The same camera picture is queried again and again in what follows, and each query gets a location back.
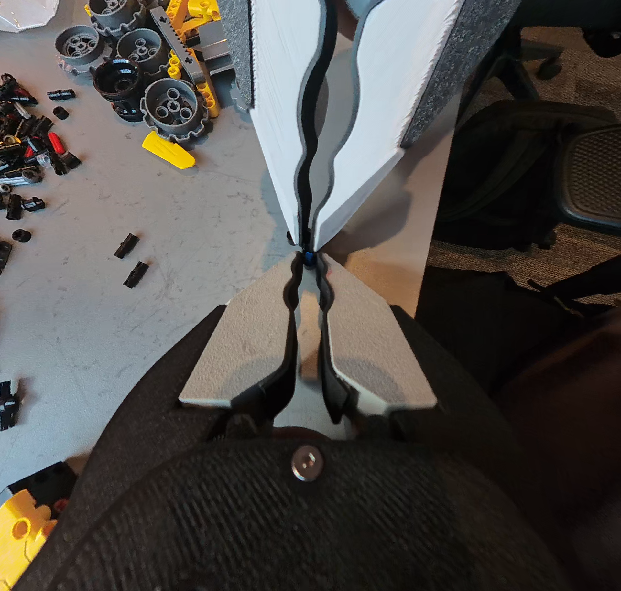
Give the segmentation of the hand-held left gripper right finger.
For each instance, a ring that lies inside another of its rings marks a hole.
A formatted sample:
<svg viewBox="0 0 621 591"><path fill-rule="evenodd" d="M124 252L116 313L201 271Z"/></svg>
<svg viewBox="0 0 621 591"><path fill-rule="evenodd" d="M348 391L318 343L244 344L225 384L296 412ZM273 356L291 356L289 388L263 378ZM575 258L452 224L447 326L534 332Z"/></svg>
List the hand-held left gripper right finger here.
<svg viewBox="0 0 621 591"><path fill-rule="evenodd" d="M325 254L321 312L322 393L331 419L437 405L389 304Z"/></svg>

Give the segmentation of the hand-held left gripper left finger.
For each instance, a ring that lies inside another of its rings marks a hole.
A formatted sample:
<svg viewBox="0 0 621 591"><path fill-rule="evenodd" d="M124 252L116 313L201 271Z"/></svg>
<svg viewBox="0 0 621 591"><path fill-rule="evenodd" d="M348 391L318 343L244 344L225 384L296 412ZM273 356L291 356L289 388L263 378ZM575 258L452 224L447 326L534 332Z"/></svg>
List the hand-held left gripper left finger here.
<svg viewBox="0 0 621 591"><path fill-rule="evenodd" d="M231 408L297 364L298 258L287 256L234 296L180 393L184 405Z"/></svg>

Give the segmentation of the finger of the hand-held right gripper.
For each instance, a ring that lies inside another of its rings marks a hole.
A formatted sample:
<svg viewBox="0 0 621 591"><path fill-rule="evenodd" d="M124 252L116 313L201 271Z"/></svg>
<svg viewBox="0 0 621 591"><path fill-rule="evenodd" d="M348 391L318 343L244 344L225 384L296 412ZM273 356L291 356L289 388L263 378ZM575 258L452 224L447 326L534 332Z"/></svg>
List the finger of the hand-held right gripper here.
<svg viewBox="0 0 621 591"><path fill-rule="evenodd" d="M295 245L310 243L315 113L337 36L330 0L249 0L250 116Z"/></svg>
<svg viewBox="0 0 621 591"><path fill-rule="evenodd" d="M466 0L371 0L352 46L352 116L330 157L312 250L329 242L404 156L408 126Z"/></svg>

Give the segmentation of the pile of small building parts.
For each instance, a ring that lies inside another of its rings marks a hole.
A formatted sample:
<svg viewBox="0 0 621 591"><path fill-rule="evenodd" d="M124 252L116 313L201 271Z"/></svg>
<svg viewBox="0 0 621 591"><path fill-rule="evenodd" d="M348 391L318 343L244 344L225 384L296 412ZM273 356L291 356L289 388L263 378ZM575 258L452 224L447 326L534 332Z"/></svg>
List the pile of small building parts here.
<svg viewBox="0 0 621 591"><path fill-rule="evenodd" d="M12 74L1 74L1 216L11 222L46 207L43 199L25 198L17 188L41 183L45 169L65 176L82 164L53 130L54 122L30 111L37 104Z"/></svg>

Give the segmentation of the yellow toy vehicle model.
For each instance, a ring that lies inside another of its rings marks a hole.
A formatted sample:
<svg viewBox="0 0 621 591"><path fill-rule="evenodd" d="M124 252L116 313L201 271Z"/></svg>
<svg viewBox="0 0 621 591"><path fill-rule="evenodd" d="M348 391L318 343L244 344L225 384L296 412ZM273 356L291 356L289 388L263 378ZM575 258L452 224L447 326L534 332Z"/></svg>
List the yellow toy vehicle model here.
<svg viewBox="0 0 621 591"><path fill-rule="evenodd" d="M64 461L1 491L1 590L11 590L66 509L77 475Z"/></svg>

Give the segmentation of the grey desk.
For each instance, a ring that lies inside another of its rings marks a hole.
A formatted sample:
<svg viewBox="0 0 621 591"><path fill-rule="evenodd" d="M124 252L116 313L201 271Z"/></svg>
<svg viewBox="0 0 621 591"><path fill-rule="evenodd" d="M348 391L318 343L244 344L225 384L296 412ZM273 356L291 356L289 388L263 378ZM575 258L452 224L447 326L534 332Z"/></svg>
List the grey desk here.
<svg viewBox="0 0 621 591"><path fill-rule="evenodd" d="M90 79L77 85L70 116L58 125L82 164L65 176L46 170L41 183L20 190L41 197L44 210L1 219L1 238L18 227L32 234L15 244L1 274L1 381L15 384L20 398L17 424L1 432L1 489L58 461L84 462L136 383L205 316L301 246L314 252L313 216L352 116L352 46L332 53L317 101L308 245L292 241L251 107L246 115L224 109L189 143L197 165L180 170L142 148L144 122L118 118ZM369 202L397 177L405 184L393 207L366 219L369 237L351 250L404 238L401 257L378 269L402 292L387 301L411 315L422 274L407 277L408 258L426 261L450 147L421 186L412 175L434 126L404 148L343 227L370 215ZM345 237L342 229L334 238ZM117 259L128 233L140 241ZM317 253L330 254L334 238ZM150 268L129 289L123 282L138 261Z"/></svg>

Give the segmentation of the dark grey gear rack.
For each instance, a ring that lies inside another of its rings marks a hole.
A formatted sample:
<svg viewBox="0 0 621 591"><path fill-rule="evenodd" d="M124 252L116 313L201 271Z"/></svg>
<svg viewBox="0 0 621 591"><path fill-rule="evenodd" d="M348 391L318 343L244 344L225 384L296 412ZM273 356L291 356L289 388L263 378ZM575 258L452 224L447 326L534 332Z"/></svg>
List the dark grey gear rack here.
<svg viewBox="0 0 621 591"><path fill-rule="evenodd" d="M166 11L161 6L158 6L154 7L150 13L169 47L168 74L171 77L180 78L181 71L184 71L206 101L213 103L211 87L207 82L203 68L200 66L194 53L186 48L181 41Z"/></svg>

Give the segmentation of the group of grey toothed wheels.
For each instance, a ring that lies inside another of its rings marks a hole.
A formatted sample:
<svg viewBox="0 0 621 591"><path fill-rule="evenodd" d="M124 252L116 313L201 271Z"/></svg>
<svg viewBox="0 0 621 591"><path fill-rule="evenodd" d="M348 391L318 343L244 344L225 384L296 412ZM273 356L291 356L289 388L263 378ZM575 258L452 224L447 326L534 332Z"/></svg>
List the group of grey toothed wheels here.
<svg viewBox="0 0 621 591"><path fill-rule="evenodd" d="M144 122L160 137L185 145L203 136L208 121L205 100L183 76L168 76L169 47L150 11L169 0L87 0L89 22L60 32L55 52L60 68L73 77L89 78L109 59L130 59L144 75L145 93L138 102L113 104L118 118Z"/></svg>

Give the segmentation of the yellow curved panel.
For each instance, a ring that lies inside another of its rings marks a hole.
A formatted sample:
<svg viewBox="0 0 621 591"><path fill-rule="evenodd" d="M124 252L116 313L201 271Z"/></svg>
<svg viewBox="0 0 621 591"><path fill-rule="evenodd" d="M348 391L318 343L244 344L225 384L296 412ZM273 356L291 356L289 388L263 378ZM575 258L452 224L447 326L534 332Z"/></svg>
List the yellow curved panel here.
<svg viewBox="0 0 621 591"><path fill-rule="evenodd" d="M180 170L196 165L196 159L190 152L181 145L160 137L155 131L151 131L144 138L142 148Z"/></svg>

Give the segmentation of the black office chair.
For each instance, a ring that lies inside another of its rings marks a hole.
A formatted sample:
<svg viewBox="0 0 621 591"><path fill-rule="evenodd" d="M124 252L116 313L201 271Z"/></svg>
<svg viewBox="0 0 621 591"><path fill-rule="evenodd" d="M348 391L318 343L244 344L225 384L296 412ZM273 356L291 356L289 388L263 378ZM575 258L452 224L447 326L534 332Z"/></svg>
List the black office chair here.
<svg viewBox="0 0 621 591"><path fill-rule="evenodd" d="M518 28L503 31L464 93L432 237L481 250L555 243L554 169L564 143L617 123L601 107L539 98Z"/></svg>

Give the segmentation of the black wheel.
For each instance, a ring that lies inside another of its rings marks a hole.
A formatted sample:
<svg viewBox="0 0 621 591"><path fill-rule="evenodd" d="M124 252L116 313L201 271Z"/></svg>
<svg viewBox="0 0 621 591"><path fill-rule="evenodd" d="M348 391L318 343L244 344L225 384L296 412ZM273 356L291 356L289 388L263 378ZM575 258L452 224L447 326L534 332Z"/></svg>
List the black wheel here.
<svg viewBox="0 0 621 591"><path fill-rule="evenodd" d="M109 59L93 73L94 89L108 102L138 102L145 93L144 75L130 59Z"/></svg>

